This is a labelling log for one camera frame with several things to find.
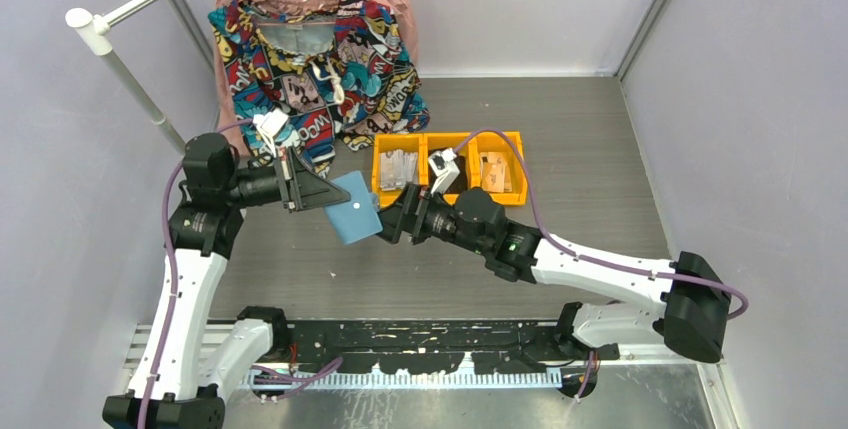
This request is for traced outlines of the blue leather card holder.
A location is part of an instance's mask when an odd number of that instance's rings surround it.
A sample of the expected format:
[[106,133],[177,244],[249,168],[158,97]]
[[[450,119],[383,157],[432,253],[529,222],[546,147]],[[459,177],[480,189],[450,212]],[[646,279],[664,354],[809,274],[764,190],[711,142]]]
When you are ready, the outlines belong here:
[[344,245],[375,236],[383,229],[378,216],[378,197],[372,193],[361,171],[352,171],[331,180],[344,189],[350,200],[324,208],[324,212]]

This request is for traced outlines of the yellow three-compartment bin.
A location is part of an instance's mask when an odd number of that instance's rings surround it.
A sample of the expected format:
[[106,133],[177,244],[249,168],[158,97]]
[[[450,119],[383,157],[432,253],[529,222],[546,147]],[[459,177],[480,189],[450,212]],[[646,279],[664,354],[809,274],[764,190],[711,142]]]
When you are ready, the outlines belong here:
[[[400,195],[399,189],[384,190],[380,187],[380,166],[385,153],[401,151],[415,154],[417,162],[413,166],[413,181],[432,185],[436,177],[428,165],[428,157],[437,150],[454,148],[468,134],[466,132],[427,132],[415,134],[380,134],[375,139],[370,176],[371,189],[376,192],[382,207],[390,205]],[[489,170],[484,167],[487,156],[493,153],[495,159],[505,166],[503,181],[499,184],[503,190],[493,192],[491,197],[505,206],[522,206],[527,202],[528,185],[518,159],[524,155],[521,133],[508,131],[505,138],[486,132],[476,136],[458,152],[459,176],[445,194],[445,199],[453,203],[460,192],[472,187],[490,187],[486,181]]]

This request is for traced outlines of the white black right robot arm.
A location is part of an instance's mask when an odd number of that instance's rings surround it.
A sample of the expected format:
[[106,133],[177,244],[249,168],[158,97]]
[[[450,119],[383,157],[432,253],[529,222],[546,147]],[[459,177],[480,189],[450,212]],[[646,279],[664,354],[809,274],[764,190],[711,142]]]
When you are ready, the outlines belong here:
[[608,306],[568,303],[555,345],[567,359],[613,344],[663,343],[674,353],[717,363],[731,315],[731,289],[699,254],[645,259],[582,246],[510,219],[480,188],[454,203],[410,184],[378,217],[381,239],[414,244],[435,238],[481,256],[509,282],[560,285],[612,299]]

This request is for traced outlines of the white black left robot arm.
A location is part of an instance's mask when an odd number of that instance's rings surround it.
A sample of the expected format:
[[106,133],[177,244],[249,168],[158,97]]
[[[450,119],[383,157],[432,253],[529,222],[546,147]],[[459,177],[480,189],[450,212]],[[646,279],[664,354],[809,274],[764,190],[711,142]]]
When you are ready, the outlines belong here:
[[261,357],[285,358],[292,337],[283,310],[248,306],[207,359],[200,352],[211,303],[247,208],[291,212],[348,203],[348,191],[316,175],[293,151],[269,166],[240,166],[220,133],[191,139],[175,210],[164,208],[166,265],[156,315],[126,392],[106,399],[112,428],[220,428],[226,403]]

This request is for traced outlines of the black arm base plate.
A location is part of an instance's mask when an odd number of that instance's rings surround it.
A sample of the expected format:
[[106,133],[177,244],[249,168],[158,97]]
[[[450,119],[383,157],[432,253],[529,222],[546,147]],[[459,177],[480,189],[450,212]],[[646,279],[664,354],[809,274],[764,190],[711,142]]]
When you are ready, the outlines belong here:
[[549,320],[295,320],[284,346],[258,363],[312,372],[340,357],[343,374],[449,374],[468,358],[476,375],[578,367],[589,349]]

